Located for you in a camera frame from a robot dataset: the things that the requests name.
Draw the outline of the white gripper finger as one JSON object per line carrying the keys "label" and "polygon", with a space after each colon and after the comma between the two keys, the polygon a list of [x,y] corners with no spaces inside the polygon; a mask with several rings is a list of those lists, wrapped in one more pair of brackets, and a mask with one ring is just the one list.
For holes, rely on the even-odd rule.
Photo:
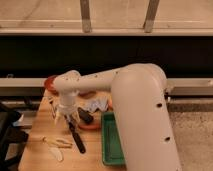
{"label": "white gripper finger", "polygon": [[74,117],[76,123],[80,123],[80,116],[79,116],[79,113],[77,110],[73,113],[73,117]]}
{"label": "white gripper finger", "polygon": [[61,119],[62,114],[59,111],[56,111],[55,114],[56,115],[55,115],[54,123],[55,125],[57,125]]}

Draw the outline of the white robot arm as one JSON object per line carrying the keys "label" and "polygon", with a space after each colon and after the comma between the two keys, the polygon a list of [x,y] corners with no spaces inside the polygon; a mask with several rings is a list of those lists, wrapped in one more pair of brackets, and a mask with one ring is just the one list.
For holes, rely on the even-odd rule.
{"label": "white robot arm", "polygon": [[167,78],[156,64],[136,63],[89,75],[72,70],[53,81],[58,110],[70,114],[79,92],[109,91],[127,171],[182,171],[167,110]]}

